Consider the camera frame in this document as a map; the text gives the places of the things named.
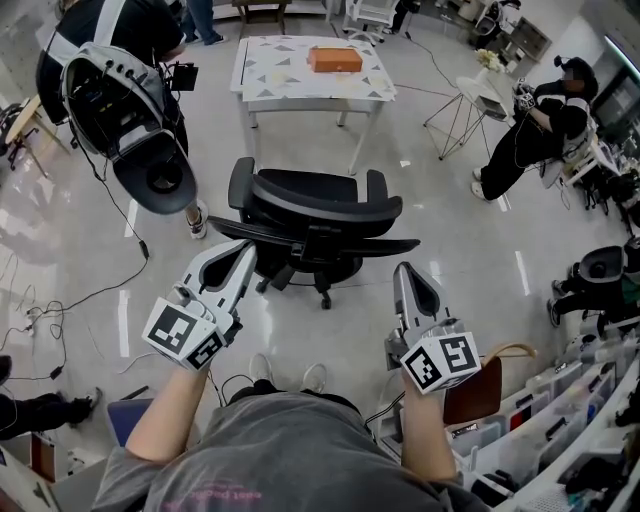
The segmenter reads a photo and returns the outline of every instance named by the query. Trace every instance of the glossy white floor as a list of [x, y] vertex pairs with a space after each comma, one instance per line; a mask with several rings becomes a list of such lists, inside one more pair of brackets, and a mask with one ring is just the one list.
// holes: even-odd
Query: glossy white floor
[[[249, 33], [263, 35], [274, 28], [252, 27]], [[237, 22], [223, 23], [219, 30], [230, 42], [188, 49], [185, 59], [200, 66], [200, 75], [196, 91], [183, 94], [181, 100], [200, 196], [212, 214], [232, 218], [236, 217], [226, 204], [227, 185], [234, 162], [244, 156], [236, 103], [228, 91], [238, 29]], [[319, 18], [287, 20], [287, 31], [333, 35]], [[415, 21], [411, 32], [433, 50], [452, 80], [478, 72], [468, 47], [421, 29]], [[452, 94], [429, 55], [405, 38], [389, 37], [377, 51], [397, 84]], [[327, 390], [346, 396], [364, 414], [372, 413], [388, 377], [383, 339], [396, 326], [391, 279], [402, 259], [438, 276], [453, 313], [465, 320], [481, 353], [513, 341], [539, 350], [535, 363], [505, 362], [505, 393], [519, 389], [553, 359], [572, 330], [549, 325], [545, 301], [551, 279], [562, 277], [566, 266], [587, 251], [624, 242], [623, 229], [615, 212], [609, 218], [600, 210], [585, 212], [573, 191], [567, 211], [559, 192], [544, 190], [535, 173], [525, 175], [505, 203], [475, 199], [469, 192], [471, 169], [487, 161], [481, 134], [440, 162], [422, 127], [447, 100], [399, 88], [397, 100], [384, 108], [363, 150], [357, 176], [364, 185], [366, 169], [385, 174], [390, 192], [404, 200], [404, 212], [389, 236], [419, 238], [422, 244], [403, 258], [367, 261], [355, 278], [332, 290], [331, 311], [320, 309], [319, 296], [310, 288], [269, 290], [264, 296], [252, 291], [239, 308], [244, 330], [213, 362], [218, 385], [231, 375], [246, 373], [251, 355], [258, 351], [269, 356], [277, 384], [286, 389], [300, 385], [309, 364], [323, 362], [330, 371]], [[344, 129], [336, 127], [334, 115], [324, 113], [265, 114], [258, 120], [267, 165], [336, 174], [346, 173], [363, 127], [357, 115], [350, 116]], [[505, 126], [488, 121], [485, 127], [492, 148]], [[50, 145], [42, 161], [51, 181], [25, 160], [15, 172], [2, 173], [0, 268], [7, 262], [0, 279], [2, 332], [24, 326], [16, 308], [25, 294], [23, 310], [33, 294], [41, 306], [52, 299], [70, 304], [122, 281], [143, 263], [135, 238], [126, 237], [124, 220], [82, 153], [76, 150], [68, 157]], [[112, 174], [109, 183], [127, 212], [130, 200]], [[162, 357], [145, 357], [121, 372], [133, 357], [149, 352], [140, 331], [156, 297], [167, 292], [191, 258], [224, 237], [210, 230], [204, 240], [192, 241], [182, 215], [158, 217], [142, 209], [135, 228], [152, 254], [147, 268], [123, 288], [92, 298], [66, 315], [64, 372], [54, 382], [10, 381], [8, 387], [17, 398], [55, 389], [75, 396], [100, 386], [111, 401], [145, 384], [156, 391], [165, 382], [171, 364]], [[33, 288], [25, 292], [29, 285]], [[61, 342], [50, 335], [46, 321], [38, 324], [34, 337], [11, 332], [4, 352], [14, 357], [15, 377], [47, 376], [63, 360]], [[227, 396], [242, 384], [241, 379], [230, 383]], [[198, 414], [200, 425], [216, 406], [208, 385]], [[105, 453], [111, 446], [103, 411], [78, 431], [63, 428], [58, 435], [69, 445]]]

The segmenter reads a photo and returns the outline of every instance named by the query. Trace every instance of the foot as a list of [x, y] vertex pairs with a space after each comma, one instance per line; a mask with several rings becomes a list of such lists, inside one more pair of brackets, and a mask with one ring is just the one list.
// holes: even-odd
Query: foot
[[214, 44], [224, 43], [225, 41], [228, 41], [228, 39], [225, 36], [221, 36], [220, 34], [218, 34], [211, 41], [206, 41], [204, 43], [204, 45], [205, 46], [213, 46]]
[[189, 219], [187, 219], [187, 224], [191, 228], [191, 238], [194, 240], [198, 240], [199, 238], [204, 238], [207, 234], [207, 218], [209, 218], [209, 208], [204, 203], [198, 199], [198, 212], [200, 213], [198, 220], [195, 224], [191, 224]]
[[549, 313], [549, 321], [554, 327], [560, 327], [560, 313], [556, 311], [556, 300], [549, 299], [547, 301], [547, 312]]
[[7, 382], [12, 366], [11, 356], [0, 356], [0, 386]]
[[69, 426], [71, 428], [76, 428], [78, 424], [89, 419], [91, 417], [91, 413], [98, 406], [101, 400], [102, 390], [100, 388], [96, 388], [93, 393], [89, 393], [84, 398], [76, 398], [71, 402], [71, 404], [76, 407], [76, 412], [75, 417], [69, 421]]
[[327, 368], [325, 365], [316, 363], [309, 366], [302, 377], [302, 387], [300, 391], [308, 389], [314, 393], [322, 393], [327, 383]]
[[264, 354], [256, 354], [249, 362], [249, 377], [253, 382], [258, 380], [268, 380], [275, 386], [273, 382], [273, 373], [271, 373], [271, 363]]
[[562, 281], [558, 281], [557, 279], [551, 281], [551, 289], [553, 290], [553, 295], [558, 298], [564, 297], [567, 294], [567, 292], [562, 289]]
[[471, 193], [476, 196], [478, 199], [482, 199], [483, 201], [489, 202], [489, 200], [484, 197], [484, 192], [482, 191], [482, 183], [479, 181], [474, 181], [471, 184]]

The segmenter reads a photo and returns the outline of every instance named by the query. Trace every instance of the brown bag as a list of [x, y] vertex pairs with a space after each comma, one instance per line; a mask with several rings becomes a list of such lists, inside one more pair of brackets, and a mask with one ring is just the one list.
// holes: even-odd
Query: brown bag
[[443, 417], [445, 424], [465, 423], [498, 412], [502, 399], [502, 361], [498, 355], [510, 348], [519, 348], [526, 353], [502, 357], [537, 356], [537, 352], [524, 343], [509, 343], [494, 348], [482, 360], [482, 369], [478, 373], [447, 390]]

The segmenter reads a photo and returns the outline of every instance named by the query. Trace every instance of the patterned tabletop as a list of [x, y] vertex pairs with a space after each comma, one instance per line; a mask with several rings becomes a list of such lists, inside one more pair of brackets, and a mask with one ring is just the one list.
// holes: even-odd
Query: patterned tabletop
[[[392, 101], [396, 88], [370, 43], [335, 37], [262, 36], [243, 40], [238, 48], [241, 74], [232, 90], [243, 101], [282, 98], [343, 98]], [[362, 57], [359, 73], [314, 73], [309, 49], [354, 48]]]

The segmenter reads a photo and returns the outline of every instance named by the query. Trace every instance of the cardboard box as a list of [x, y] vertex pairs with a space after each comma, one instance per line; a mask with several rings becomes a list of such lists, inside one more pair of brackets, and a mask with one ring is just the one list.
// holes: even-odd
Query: cardboard box
[[362, 70], [362, 57], [353, 48], [311, 48], [309, 63], [316, 73], [357, 73]]

